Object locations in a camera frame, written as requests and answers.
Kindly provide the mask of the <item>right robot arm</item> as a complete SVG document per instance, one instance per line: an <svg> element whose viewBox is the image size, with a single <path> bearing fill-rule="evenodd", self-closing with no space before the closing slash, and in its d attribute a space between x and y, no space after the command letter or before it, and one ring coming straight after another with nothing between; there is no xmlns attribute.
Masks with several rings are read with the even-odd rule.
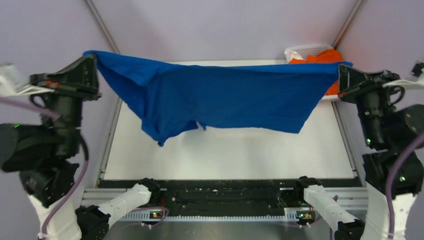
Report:
<svg viewBox="0 0 424 240"><path fill-rule="evenodd" d="M373 150L362 156L366 219L344 210L315 178L299 178L293 200L317 211L336 240L403 240L409 211L424 183L424 166L415 153L424 146L424 107L414 104L398 110L391 96L398 94L402 100L406 91L423 89L424 63L415 63L410 79L346 64L338 66L338 75L338 97L356 105L365 143Z"/></svg>

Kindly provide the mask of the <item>blue t shirt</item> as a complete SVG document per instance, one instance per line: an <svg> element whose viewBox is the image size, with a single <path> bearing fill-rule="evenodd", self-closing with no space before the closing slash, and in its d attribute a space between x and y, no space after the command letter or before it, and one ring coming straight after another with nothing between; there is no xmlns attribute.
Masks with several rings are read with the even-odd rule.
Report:
<svg viewBox="0 0 424 240"><path fill-rule="evenodd" d="M339 63L181 65L93 50L97 69L159 146L198 127L297 134Z"/></svg>

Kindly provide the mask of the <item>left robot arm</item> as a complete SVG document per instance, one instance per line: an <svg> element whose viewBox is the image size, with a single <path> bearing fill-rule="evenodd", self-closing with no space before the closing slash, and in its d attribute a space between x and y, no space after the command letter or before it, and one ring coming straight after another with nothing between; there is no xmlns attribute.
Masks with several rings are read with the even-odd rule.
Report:
<svg viewBox="0 0 424 240"><path fill-rule="evenodd" d="M41 118L39 125L0 126L0 168L19 174L40 221L40 240L101 240L128 213L160 202L160 186L144 178L107 202L74 207L71 196L90 158L81 132L83 103L100 97L93 53L54 73L24 76L11 62L0 66L1 103Z"/></svg>

